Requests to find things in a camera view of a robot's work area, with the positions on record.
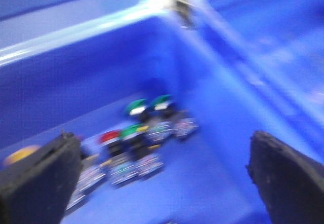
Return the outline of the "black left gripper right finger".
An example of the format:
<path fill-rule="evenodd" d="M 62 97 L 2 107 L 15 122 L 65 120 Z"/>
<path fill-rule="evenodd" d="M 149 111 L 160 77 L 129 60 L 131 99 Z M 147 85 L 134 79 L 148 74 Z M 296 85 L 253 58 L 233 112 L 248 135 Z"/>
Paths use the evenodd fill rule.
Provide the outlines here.
<path fill-rule="evenodd" d="M 323 223 L 322 163 L 255 131 L 247 171 L 272 223 Z"/>

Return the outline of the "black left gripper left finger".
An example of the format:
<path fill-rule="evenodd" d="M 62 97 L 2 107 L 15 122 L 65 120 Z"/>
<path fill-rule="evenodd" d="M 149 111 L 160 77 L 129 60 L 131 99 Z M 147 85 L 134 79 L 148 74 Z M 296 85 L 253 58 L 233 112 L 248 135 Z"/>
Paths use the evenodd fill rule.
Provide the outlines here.
<path fill-rule="evenodd" d="M 64 132 L 1 171 L 1 223 L 60 223 L 83 164 L 80 140 Z"/>

